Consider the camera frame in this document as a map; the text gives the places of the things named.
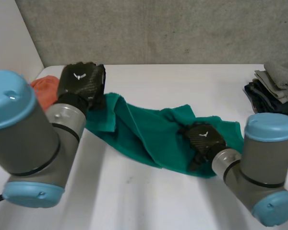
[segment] white table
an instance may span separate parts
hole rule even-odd
[[[252,106],[242,91],[262,65],[106,66],[106,92],[136,106],[190,104],[196,116],[239,121]],[[39,75],[59,77],[62,67]],[[0,168],[0,192],[8,175]],[[61,202],[50,209],[0,202],[0,230],[265,230],[214,177],[156,169],[123,156],[85,130]],[[288,230],[288,222],[274,229]]]

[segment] gray towel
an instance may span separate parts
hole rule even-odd
[[[271,79],[282,90],[288,89],[288,62],[279,65],[269,61],[264,64],[264,69],[269,73]]]
[[[256,78],[269,90],[269,92],[282,104],[288,102],[288,89],[281,90],[271,79],[267,71],[255,71]]]

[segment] gray wall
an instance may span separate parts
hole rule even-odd
[[[45,66],[288,60],[288,0],[16,0]]]

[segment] teal towel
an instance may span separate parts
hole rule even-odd
[[[196,118],[189,105],[150,110],[128,104],[115,93],[105,97],[107,106],[104,110],[88,112],[86,128],[136,161],[194,176],[214,176],[208,162],[196,172],[187,171],[195,153],[189,141],[177,131],[181,125],[190,125],[195,121],[213,125],[229,147],[242,153],[243,138],[238,122],[225,122],[218,116]]]

